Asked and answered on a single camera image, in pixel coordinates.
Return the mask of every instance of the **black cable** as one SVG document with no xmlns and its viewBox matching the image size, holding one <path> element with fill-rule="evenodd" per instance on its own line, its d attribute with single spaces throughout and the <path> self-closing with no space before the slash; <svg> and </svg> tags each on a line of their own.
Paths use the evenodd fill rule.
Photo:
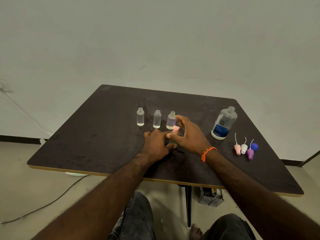
<svg viewBox="0 0 320 240">
<path fill-rule="evenodd" d="M 10 223 L 10 222 L 15 222 L 15 221 L 20 220 L 21 218 L 24 218 L 24 217 L 26 217 L 26 216 L 28 216 L 28 215 L 30 215 L 30 214 L 38 211 L 38 210 L 41 210 L 41 209 L 43 209 L 43 208 L 45 208 L 45 207 L 47 207 L 47 206 L 50 206 L 51 204 L 53 204 L 54 202 L 56 202 L 58 199 L 60 199 L 65 193 L 67 193 L 67 191 L 68 191 L 69 189 L 71 189 L 72 186 L 74 186 L 77 182 L 79 182 L 80 180 L 84 179 L 84 178 L 87 177 L 87 176 L 89 176 L 89 175 L 86 175 L 86 176 L 82 177 L 81 179 L 79 179 L 78 181 L 76 181 L 73 185 L 71 185 L 62 195 L 60 195 L 60 196 L 59 196 L 57 199 L 55 199 L 53 202 L 51 202 L 51 203 L 49 203 L 49 204 L 47 204 L 47 205 L 45 205 L 45 206 L 42 206 L 41 208 L 39 208 L 39 209 L 37 209 L 37 210 L 34 210 L 34 211 L 32 211 L 32 212 L 30 212 L 30 213 L 28 213 L 28 214 L 25 214 L 25 215 L 23 215 L 23 216 L 21 216 L 21 217 L 19 217 L 19 218 L 14 219 L 14 220 L 0 222 L 0 224 L 7 224 L 7 223 Z"/>
</svg>

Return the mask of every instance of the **person's left hand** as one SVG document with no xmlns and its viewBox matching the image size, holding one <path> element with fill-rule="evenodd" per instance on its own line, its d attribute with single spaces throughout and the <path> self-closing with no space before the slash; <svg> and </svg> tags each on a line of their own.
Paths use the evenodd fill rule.
<svg viewBox="0 0 320 240">
<path fill-rule="evenodd" d="M 143 134 L 145 143 L 141 153 L 146 155 L 150 162 L 154 163 L 161 160 L 170 150 L 177 147 L 177 144 L 174 143 L 165 145 L 165 137 L 168 133 L 171 133 L 171 131 L 161 132 L 154 129 L 152 132 Z"/>
</svg>

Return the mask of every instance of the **table edge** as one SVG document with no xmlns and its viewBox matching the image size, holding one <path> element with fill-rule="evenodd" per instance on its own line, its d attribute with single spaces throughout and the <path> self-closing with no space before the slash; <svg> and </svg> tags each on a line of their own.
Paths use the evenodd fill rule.
<svg viewBox="0 0 320 240">
<path fill-rule="evenodd" d="M 58 171 L 58 172 L 64 172 L 64 173 L 80 173 L 80 174 L 89 174 L 89 175 L 104 176 L 104 177 L 107 177 L 107 176 L 110 175 L 110 173 L 87 172 L 87 171 L 79 171 L 79 170 L 72 170 L 72 169 L 50 168 L 50 167 L 33 166 L 33 165 L 28 165 L 28 166 L 30 168 L 32 168 L 32 169 Z M 158 182 L 158 183 L 169 183 L 169 184 L 177 184 L 177 185 L 180 184 L 180 185 L 206 187 L 206 188 L 214 188 L 214 189 L 221 189 L 221 190 L 225 190 L 226 189 L 223 186 L 217 186 L 217 185 L 195 184 L 195 183 L 171 181 L 171 180 L 165 180 L 165 179 L 154 179 L 154 178 L 147 178 L 147 177 L 144 177 L 143 181 Z M 279 193 L 279 192 L 274 192 L 274 193 L 276 193 L 279 196 L 289 196 L 289 197 L 301 197 L 303 195 L 303 194 L 295 194 L 295 193 Z"/>
</svg>

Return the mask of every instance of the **bare foot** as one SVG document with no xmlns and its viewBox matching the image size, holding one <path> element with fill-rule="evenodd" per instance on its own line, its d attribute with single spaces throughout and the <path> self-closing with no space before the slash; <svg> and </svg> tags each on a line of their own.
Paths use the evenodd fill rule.
<svg viewBox="0 0 320 240">
<path fill-rule="evenodd" d="M 203 235 L 203 232 L 196 224 L 192 224 L 189 234 L 189 240 L 199 240 L 201 236 Z"/>
</svg>

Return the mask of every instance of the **power cord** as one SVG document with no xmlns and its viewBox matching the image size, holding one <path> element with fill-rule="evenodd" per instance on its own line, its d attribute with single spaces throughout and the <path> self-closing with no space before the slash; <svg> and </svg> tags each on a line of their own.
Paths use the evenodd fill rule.
<svg viewBox="0 0 320 240">
<path fill-rule="evenodd" d="M 36 121 L 31 115 L 29 115 L 26 111 L 24 111 L 24 109 L 22 107 L 19 106 L 19 104 L 14 101 L 12 98 L 10 98 L 5 91 L 3 91 L 3 87 L 0 86 L 0 92 L 6 97 L 7 100 L 11 101 L 14 106 L 20 111 L 22 112 L 24 115 L 28 116 L 33 122 L 34 124 L 39 127 L 41 130 L 43 130 L 45 133 L 47 133 L 48 135 L 52 135 L 52 132 L 47 131 L 45 128 L 43 128 L 38 121 Z"/>
<path fill-rule="evenodd" d="M 79 179 L 78 181 L 76 181 L 73 185 L 71 185 L 62 195 L 60 195 L 60 196 L 59 196 L 56 200 L 54 200 L 53 202 L 51 202 L 51 203 L 49 203 L 49 204 L 47 204 L 47 205 L 45 205 L 45 206 L 42 206 L 41 208 L 39 208 L 39 209 L 37 209 L 37 210 L 34 210 L 34 211 L 32 211 L 32 212 L 30 212 L 30 213 L 28 213 L 28 214 L 25 214 L 25 215 L 23 215 L 23 216 L 21 216 L 21 217 L 19 217 L 19 218 L 14 219 L 14 220 L 0 222 L 0 224 L 7 224 L 7 223 L 10 223 L 10 222 L 15 222 L 15 221 L 20 220 L 20 219 L 22 219 L 22 218 L 24 218 L 24 217 L 26 217 L 26 216 L 28 216 L 28 215 L 30 215 L 30 214 L 38 211 L 38 210 L 41 210 L 41 209 L 43 209 L 43 208 L 45 208 L 45 207 L 47 207 L 47 206 L 50 206 L 51 204 L 53 204 L 54 202 L 56 202 L 58 199 L 60 199 L 65 193 L 67 193 L 67 191 L 68 191 L 69 189 L 71 189 L 72 186 L 74 186 L 77 182 L 79 182 L 80 180 L 84 179 L 84 178 L 87 177 L 87 176 L 89 176 L 89 175 L 86 175 L 86 176 L 82 177 L 81 179 Z"/>
</svg>

